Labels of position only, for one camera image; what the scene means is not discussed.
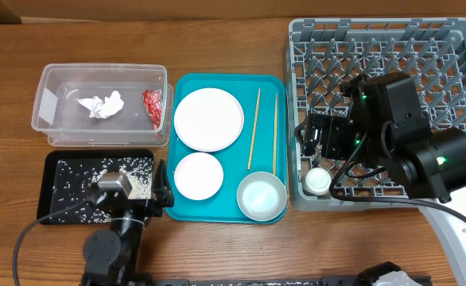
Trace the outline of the white cup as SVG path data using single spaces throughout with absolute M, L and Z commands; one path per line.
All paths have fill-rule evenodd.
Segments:
M 331 182 L 329 171 L 323 168 L 311 168 L 305 175 L 303 189 L 311 195 L 322 196 L 328 194 Z

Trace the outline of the wooden chopstick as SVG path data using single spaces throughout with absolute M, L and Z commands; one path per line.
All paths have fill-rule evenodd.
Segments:
M 278 94 L 274 99 L 274 139 L 273 139 L 273 164 L 272 174 L 277 176 L 277 149 L 278 149 Z
M 258 89 L 256 107 L 255 107 L 255 111 L 254 111 L 253 129 L 252 129 L 252 135 L 251 135 L 251 141 L 250 141 L 250 152 L 249 152 L 248 165 L 247 165 L 247 170 L 248 171 L 250 171 L 250 169 L 251 169 L 252 158 L 253 158 L 253 154 L 254 154 L 254 142 L 255 142 L 255 137 L 256 137 L 260 97 L 261 97 L 261 87 Z

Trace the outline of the grey bowl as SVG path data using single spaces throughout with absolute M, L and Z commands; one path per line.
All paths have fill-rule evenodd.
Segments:
M 268 172 L 254 172 L 246 176 L 236 194 L 239 209 L 256 222 L 278 218 L 285 211 L 287 197 L 282 181 Z

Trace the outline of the large white plate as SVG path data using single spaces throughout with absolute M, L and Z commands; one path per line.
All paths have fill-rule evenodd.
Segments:
M 243 108 L 229 92 L 201 88 L 183 97 L 174 114 L 174 129 L 189 148 L 212 153 L 233 144 L 242 133 Z

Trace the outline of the red snack wrapper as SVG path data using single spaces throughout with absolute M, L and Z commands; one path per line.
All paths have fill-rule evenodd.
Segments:
M 162 90 L 146 90 L 143 94 L 143 104 L 146 112 L 150 116 L 153 128 L 158 129 L 162 120 Z

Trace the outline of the clear plastic wrap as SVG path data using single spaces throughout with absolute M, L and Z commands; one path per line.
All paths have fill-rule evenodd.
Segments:
M 108 119 L 117 114 L 124 106 L 118 91 L 113 91 L 109 97 L 101 99 L 98 96 L 79 99 L 78 103 L 90 111 L 90 118 Z

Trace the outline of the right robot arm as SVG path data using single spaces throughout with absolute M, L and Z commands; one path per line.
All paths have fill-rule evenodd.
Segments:
M 419 208 L 444 249 L 459 285 L 466 285 L 466 133 L 432 130 L 414 79 L 403 72 L 359 74 L 342 83 L 351 106 L 345 117 L 310 113 L 294 134 L 307 155 L 343 161 L 328 192 L 355 203 L 409 204 Z M 337 184 L 363 164 L 372 177 L 387 172 L 407 197 L 347 195 Z

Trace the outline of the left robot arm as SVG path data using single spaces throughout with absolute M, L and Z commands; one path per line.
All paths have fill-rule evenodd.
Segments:
M 108 172 L 91 185 L 91 207 L 111 216 L 107 229 L 97 230 L 83 244 L 82 285 L 154 285 L 149 273 L 137 272 L 142 232 L 152 217 L 174 206 L 174 195 L 161 160 L 154 175 L 152 199 L 129 199 L 130 181 L 122 172 Z

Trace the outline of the grey dishwasher rack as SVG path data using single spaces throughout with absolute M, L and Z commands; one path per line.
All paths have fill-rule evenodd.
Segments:
M 363 211 L 363 203 L 316 196 L 303 188 L 311 168 L 340 162 L 305 156 L 293 131 L 310 113 L 345 116 L 340 84 L 363 73 L 414 78 L 433 130 L 466 132 L 466 18 L 298 18 L 285 43 L 290 202 L 299 211 Z

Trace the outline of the spilled rice pile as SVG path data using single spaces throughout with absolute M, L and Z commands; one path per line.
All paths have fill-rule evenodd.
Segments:
M 112 171 L 124 173 L 132 187 L 131 199 L 151 197 L 153 160 L 148 157 L 63 159 L 56 165 L 51 212 L 64 210 L 86 199 L 90 186 Z

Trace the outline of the black tray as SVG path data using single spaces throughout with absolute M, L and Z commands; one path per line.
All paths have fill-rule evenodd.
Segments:
M 52 186 L 56 175 L 56 165 L 59 160 L 123 157 L 148 157 L 153 160 L 153 154 L 148 149 L 81 149 L 57 150 L 51 152 L 45 158 L 37 217 L 41 218 L 53 213 L 51 212 Z

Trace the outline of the teal plastic tray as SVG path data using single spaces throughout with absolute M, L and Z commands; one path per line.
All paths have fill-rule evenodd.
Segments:
M 213 155 L 223 167 L 223 183 L 211 198 L 195 201 L 185 198 L 176 187 L 174 172 L 178 163 L 191 153 L 206 153 L 189 148 L 174 129 L 174 114 L 177 105 L 189 93 L 201 88 L 214 87 L 232 94 L 240 103 L 244 113 L 242 133 L 236 141 Z M 254 111 L 258 89 L 261 87 L 258 122 L 254 142 L 254 154 L 250 171 L 247 170 Z M 278 149 L 277 177 L 285 185 L 287 180 L 287 122 L 286 98 L 283 82 L 272 75 L 235 75 L 191 73 L 183 76 L 176 85 L 173 123 L 169 141 L 167 174 L 174 194 L 174 206 L 166 213 L 181 221 L 264 223 L 277 222 L 284 212 L 269 222 L 256 222 L 242 213 L 236 194 L 240 182 L 254 172 L 272 173 L 274 139 L 274 99 L 278 94 Z

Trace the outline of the clear plastic bin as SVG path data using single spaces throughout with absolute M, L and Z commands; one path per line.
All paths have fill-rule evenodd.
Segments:
M 143 104 L 146 90 L 162 90 L 162 120 L 153 128 Z M 90 118 L 79 99 L 118 91 L 123 108 L 108 119 Z M 58 147 L 156 147 L 169 143 L 173 88 L 158 64 L 49 64 L 37 87 L 31 126 Z

